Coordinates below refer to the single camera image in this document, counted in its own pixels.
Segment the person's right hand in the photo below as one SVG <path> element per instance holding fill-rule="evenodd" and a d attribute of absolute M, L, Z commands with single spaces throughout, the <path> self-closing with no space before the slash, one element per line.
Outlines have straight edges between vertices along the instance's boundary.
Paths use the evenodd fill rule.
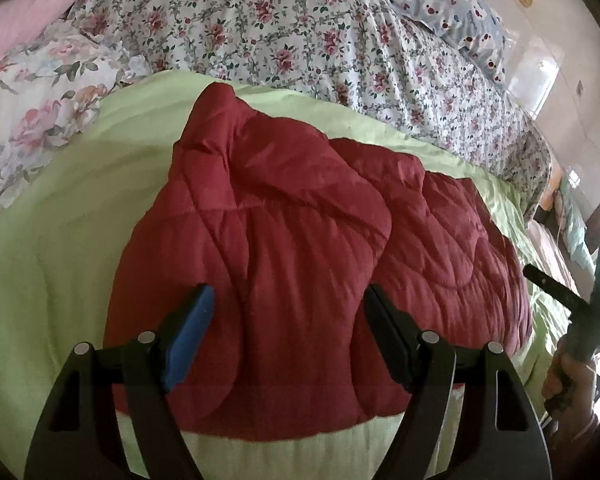
<path fill-rule="evenodd" d="M 564 405 L 552 414 L 557 429 L 548 439 L 552 452 L 565 450 L 577 444 L 597 426 L 593 411 L 596 389 L 596 370 L 593 361 L 580 362 L 573 359 L 561 342 L 550 363 L 542 395 L 545 400 L 562 393 Z"/>

